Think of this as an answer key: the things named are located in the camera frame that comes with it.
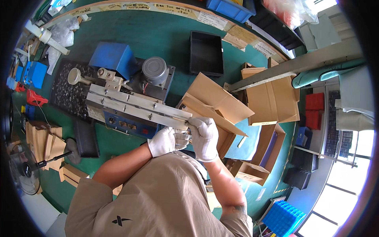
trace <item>green workbench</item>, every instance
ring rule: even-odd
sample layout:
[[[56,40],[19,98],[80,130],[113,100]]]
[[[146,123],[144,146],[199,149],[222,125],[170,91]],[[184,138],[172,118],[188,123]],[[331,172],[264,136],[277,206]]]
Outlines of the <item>green workbench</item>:
[[[191,30],[199,30],[218,34],[221,37],[226,34],[224,31],[196,20],[153,11],[106,11],[94,13],[90,16],[92,19],[88,22],[82,22],[80,29],[75,32],[74,45],[68,47],[71,50],[70,54],[61,56],[53,75],[46,75],[42,89],[34,89],[38,94],[49,98],[56,70],[63,57],[89,62],[98,42],[108,41],[128,44],[135,57],[149,58],[151,56],[159,56],[167,64],[175,66],[174,79],[166,101],[167,105],[174,107],[196,77],[189,74],[189,32]],[[215,79],[215,82],[221,86],[224,82],[234,83],[240,80],[241,65],[244,62],[249,62],[257,67],[267,66],[266,57],[250,45],[246,47],[245,52],[224,41],[222,45],[224,49],[225,74]],[[20,108],[22,104],[25,104],[25,93],[14,93],[13,99],[15,105]],[[63,127],[63,139],[75,137],[69,116],[56,110],[49,104],[43,105],[43,111],[50,122]],[[39,108],[36,108],[36,117],[39,120],[44,120]],[[246,193],[248,214],[253,220],[258,219],[263,214],[269,204],[270,198],[286,195],[291,190],[281,180],[283,179],[283,171],[293,139],[295,123],[284,123],[281,124],[281,127],[287,133],[287,136],[276,165],[264,187],[261,187],[257,183],[238,180],[241,182],[241,186]],[[109,130],[101,124],[96,124],[96,134],[101,153],[100,158],[82,159],[79,165],[74,165],[78,169],[88,173],[91,177],[112,155],[128,152],[145,142],[144,139]],[[43,196],[58,211],[68,212],[75,188],[66,181],[60,182],[57,171],[52,169],[41,171],[41,187],[43,189]],[[264,195],[260,201],[256,201],[262,188],[266,188]],[[221,215],[221,208],[216,208],[213,213],[219,217]]]

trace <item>plastic bag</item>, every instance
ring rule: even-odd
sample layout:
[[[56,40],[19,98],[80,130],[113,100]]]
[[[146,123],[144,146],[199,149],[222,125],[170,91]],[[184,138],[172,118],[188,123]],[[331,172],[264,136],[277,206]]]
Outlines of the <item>plastic bag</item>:
[[[78,18],[73,17],[58,24],[51,28],[51,38],[63,47],[70,47],[74,45],[74,32],[72,30],[79,29]],[[52,75],[55,65],[61,56],[61,52],[53,47],[49,47],[46,51],[49,55],[49,68],[47,74]]]
[[[312,0],[263,0],[263,5],[294,30],[304,20],[318,24],[315,4]]]

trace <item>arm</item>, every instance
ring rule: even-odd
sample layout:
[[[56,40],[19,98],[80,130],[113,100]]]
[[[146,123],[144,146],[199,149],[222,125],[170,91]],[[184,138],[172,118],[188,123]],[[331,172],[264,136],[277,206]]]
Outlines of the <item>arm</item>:
[[[111,189],[124,184],[151,158],[184,149],[188,135],[178,132],[171,127],[161,129],[142,146],[105,162],[92,179]]]
[[[221,216],[232,212],[247,214],[245,194],[218,156],[218,130],[214,120],[200,117],[188,121],[196,160],[204,162],[207,168],[216,198],[222,206]]]
[[[105,162],[92,177],[111,189],[125,183],[153,156],[147,143]]]
[[[216,198],[222,206],[221,216],[232,212],[247,214],[245,194],[220,158],[213,162],[204,162],[204,166],[211,178]]]

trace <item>tattoo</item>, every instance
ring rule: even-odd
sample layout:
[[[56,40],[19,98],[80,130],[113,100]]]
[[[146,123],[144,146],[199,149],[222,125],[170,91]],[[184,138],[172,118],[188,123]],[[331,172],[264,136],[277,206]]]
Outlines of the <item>tattoo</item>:
[[[246,206],[234,206],[233,212],[242,212],[247,215],[247,207]]]

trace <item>red plastic bin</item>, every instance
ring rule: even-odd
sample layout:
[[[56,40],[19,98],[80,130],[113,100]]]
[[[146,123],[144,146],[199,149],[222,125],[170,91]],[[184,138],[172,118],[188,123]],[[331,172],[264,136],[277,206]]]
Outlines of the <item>red plastic bin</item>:
[[[305,125],[312,130],[321,130],[322,114],[318,110],[306,110],[307,121]]]
[[[305,98],[305,110],[325,110],[324,93],[308,94]]]

